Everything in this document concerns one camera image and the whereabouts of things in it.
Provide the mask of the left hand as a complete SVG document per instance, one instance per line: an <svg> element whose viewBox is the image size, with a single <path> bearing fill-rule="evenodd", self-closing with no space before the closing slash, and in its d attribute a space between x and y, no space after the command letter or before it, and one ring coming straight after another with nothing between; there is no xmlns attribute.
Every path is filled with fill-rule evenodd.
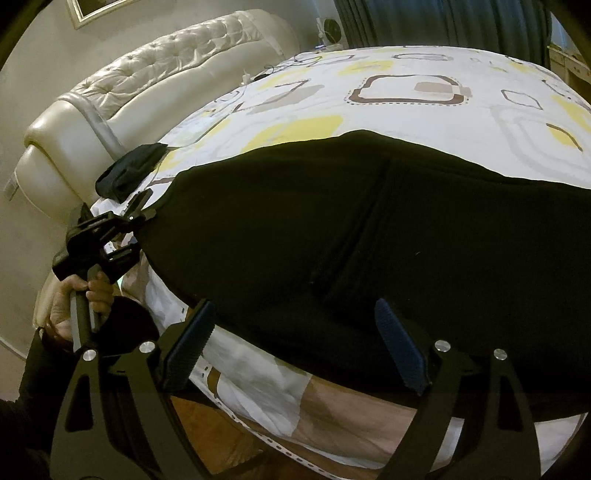
<svg viewBox="0 0 591 480"><path fill-rule="evenodd" d="M104 272L98 271L86 281L70 275L59 283L53 295L49 316L43 325L45 335L59 343L72 342L72 327L79 312L88 307L100 319L107 317L114 302L114 289Z"/></svg>

